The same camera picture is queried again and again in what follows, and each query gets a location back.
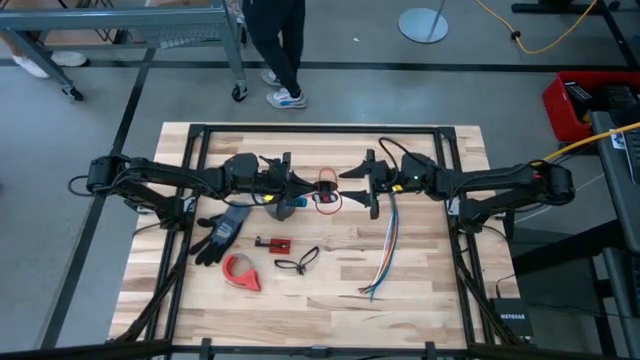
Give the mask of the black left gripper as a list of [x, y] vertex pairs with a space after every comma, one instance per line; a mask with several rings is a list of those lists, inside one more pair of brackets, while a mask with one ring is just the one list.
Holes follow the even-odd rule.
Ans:
[[[290, 171], [291, 153], [285, 152], [280, 160], [287, 165], [286, 185], [281, 190], [260, 189], [257, 185], [257, 177], [260, 171], [267, 169], [267, 164], [254, 153], [241, 153], [235, 155], [224, 162], [224, 187], [219, 193], [219, 199], [227, 205], [233, 206], [265, 206], [264, 195], [274, 195], [274, 201], [291, 201], [294, 198], [313, 198], [319, 193], [318, 182], [309, 182], [299, 177], [295, 172]], [[293, 187], [298, 190], [312, 190], [306, 193], [294, 193]], [[238, 203], [227, 200], [229, 195], [248, 194], [250, 203]]]

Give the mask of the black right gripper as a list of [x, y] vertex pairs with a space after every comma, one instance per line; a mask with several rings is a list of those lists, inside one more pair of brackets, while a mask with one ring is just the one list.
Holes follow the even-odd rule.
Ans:
[[371, 220], [379, 218], [380, 206], [378, 196], [383, 193], [391, 193], [392, 186], [396, 185], [399, 180], [400, 171], [389, 167], [385, 160], [377, 160], [375, 151], [368, 149], [366, 151], [366, 161], [362, 161], [360, 165], [353, 169], [339, 174], [343, 179], [358, 179], [367, 177], [369, 192], [361, 191], [341, 191], [340, 195], [363, 206], [369, 206], [369, 214]]

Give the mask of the small red black tool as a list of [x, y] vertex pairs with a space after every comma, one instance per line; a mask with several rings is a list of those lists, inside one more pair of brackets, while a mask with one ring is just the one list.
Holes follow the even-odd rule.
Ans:
[[254, 246], [267, 248], [271, 254], [289, 255], [291, 252], [291, 241], [289, 239], [271, 238], [263, 240], [261, 237], [256, 237]]

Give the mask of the clear safety glasses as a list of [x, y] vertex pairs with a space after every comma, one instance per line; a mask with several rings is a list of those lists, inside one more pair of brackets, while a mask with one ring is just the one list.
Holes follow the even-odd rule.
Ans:
[[316, 259], [319, 251], [320, 248], [318, 246], [314, 246], [309, 251], [307, 251], [298, 261], [276, 259], [274, 261], [274, 265], [280, 269], [295, 270], [298, 275], [303, 276], [305, 274], [305, 271], [307, 270], [307, 266]]

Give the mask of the grey black work glove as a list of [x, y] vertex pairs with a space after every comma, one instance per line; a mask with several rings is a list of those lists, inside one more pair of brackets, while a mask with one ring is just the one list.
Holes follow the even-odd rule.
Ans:
[[189, 255], [195, 257], [195, 264], [204, 266], [218, 264], [235, 242], [250, 211], [250, 207], [230, 206], [222, 214], [199, 218], [197, 225], [210, 228], [211, 231], [202, 240], [192, 245], [188, 251]]

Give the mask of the white bucket with label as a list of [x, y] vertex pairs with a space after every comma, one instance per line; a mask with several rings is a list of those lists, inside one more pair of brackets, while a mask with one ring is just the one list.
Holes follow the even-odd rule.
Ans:
[[228, 284], [252, 292], [262, 290], [259, 274], [247, 255], [242, 253], [227, 255], [223, 259], [221, 269]]

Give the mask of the person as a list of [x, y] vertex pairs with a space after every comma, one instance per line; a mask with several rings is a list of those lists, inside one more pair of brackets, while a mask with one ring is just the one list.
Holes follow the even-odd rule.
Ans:
[[[3, 32], [0, 32], [0, 39], [8, 47], [12, 60], [25, 71], [36, 78], [46, 79], [49, 75], [40, 68], [34, 61], [25, 55]], [[89, 59], [82, 53], [70, 51], [54, 51], [51, 53], [51, 60], [61, 67], [82, 67], [89, 63]]]
[[243, 0], [242, 12], [255, 49], [268, 69], [262, 80], [278, 87], [267, 95], [275, 108], [305, 108], [297, 79], [304, 47], [306, 0]]

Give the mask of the round metal stand base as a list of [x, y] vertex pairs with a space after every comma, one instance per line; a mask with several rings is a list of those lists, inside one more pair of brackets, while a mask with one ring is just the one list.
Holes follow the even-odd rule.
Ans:
[[398, 29], [407, 39], [420, 43], [432, 44], [443, 40], [449, 33], [449, 23], [443, 15], [447, 0], [439, 0], [436, 9], [411, 8], [398, 18]]

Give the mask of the red plastic crate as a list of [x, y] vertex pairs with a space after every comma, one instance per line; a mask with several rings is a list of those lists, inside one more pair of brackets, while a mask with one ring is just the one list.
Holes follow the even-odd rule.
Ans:
[[[581, 87], [592, 100], [577, 103], [567, 83]], [[542, 93], [542, 101], [559, 142], [577, 142], [593, 134], [591, 125], [583, 121], [587, 111], [598, 111], [597, 94], [607, 85], [629, 85], [640, 90], [640, 71], [562, 71]]]

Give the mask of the black power adapter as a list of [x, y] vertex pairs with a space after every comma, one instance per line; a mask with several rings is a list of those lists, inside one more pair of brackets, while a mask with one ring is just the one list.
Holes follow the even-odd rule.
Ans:
[[592, 95], [574, 81], [565, 82], [564, 86], [574, 112], [576, 113], [576, 117], [580, 121], [585, 122], [584, 117], [592, 109], [594, 104]]

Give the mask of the grey desk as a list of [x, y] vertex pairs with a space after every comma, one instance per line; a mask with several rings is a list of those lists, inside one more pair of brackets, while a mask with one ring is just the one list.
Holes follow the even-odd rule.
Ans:
[[594, 114], [593, 131], [606, 183], [622, 232], [621, 244], [604, 252], [629, 356], [640, 360], [640, 185], [633, 182], [622, 135], [607, 112]]

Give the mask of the grey duct tape roll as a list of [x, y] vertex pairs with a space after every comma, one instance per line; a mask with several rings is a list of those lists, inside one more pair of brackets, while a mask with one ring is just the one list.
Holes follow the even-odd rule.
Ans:
[[278, 200], [269, 202], [264, 206], [268, 215], [277, 221], [283, 222], [291, 217], [296, 208], [288, 204], [286, 200]]

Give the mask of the black metal table frame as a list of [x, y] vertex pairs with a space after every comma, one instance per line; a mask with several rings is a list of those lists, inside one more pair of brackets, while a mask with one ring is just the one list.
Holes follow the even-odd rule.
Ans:
[[[387, 161], [409, 150], [464, 171], [489, 166], [476, 126], [457, 127], [450, 140], [433, 136], [424, 126], [277, 124], [256, 130], [237, 125], [211, 134], [204, 161], [217, 166], [238, 153], [271, 158], [290, 152], [301, 178], [337, 179], [342, 189], [359, 191], [365, 180], [339, 174], [359, 165], [368, 149]], [[217, 265], [189, 262], [183, 280], [160, 307], [156, 337], [171, 335], [186, 348], [210, 339], [216, 346], [320, 346], [362, 355], [378, 349], [420, 350], [426, 343], [460, 350], [469, 341], [483, 341], [491, 326], [455, 274], [447, 208], [425, 195], [396, 198], [400, 229], [389, 274], [373, 297], [361, 293], [377, 272], [391, 216], [390, 199], [381, 196], [379, 202], [376, 220], [352, 200], [323, 211], [305, 207], [283, 222], [253, 209], [232, 249], [252, 260], [262, 290], [228, 284]], [[271, 254], [254, 246], [256, 237], [289, 239], [291, 252]], [[319, 254], [303, 276], [274, 265], [276, 259], [298, 261], [314, 246]]]

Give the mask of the black network switch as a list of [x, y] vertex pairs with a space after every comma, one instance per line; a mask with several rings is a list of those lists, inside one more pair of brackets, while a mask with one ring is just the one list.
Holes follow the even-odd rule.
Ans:
[[496, 313], [511, 331], [526, 340], [531, 340], [534, 333], [526, 304], [520, 298], [491, 298]]

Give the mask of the black desk frame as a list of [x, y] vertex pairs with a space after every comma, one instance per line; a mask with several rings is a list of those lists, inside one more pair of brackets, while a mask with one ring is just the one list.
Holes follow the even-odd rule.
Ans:
[[629, 42], [626, 40], [613, 16], [614, 12], [622, 11], [622, 0], [589, 0], [588, 4], [575, 4], [574, 1], [575, 0], [535, 0], [534, 3], [512, 4], [511, 12], [514, 14], [578, 15], [576, 22], [549, 45], [537, 50], [521, 47], [521, 50], [529, 55], [547, 52], [565, 40], [587, 16], [597, 16], [605, 21], [626, 65], [630, 68], [640, 69], [640, 60], [633, 54]]

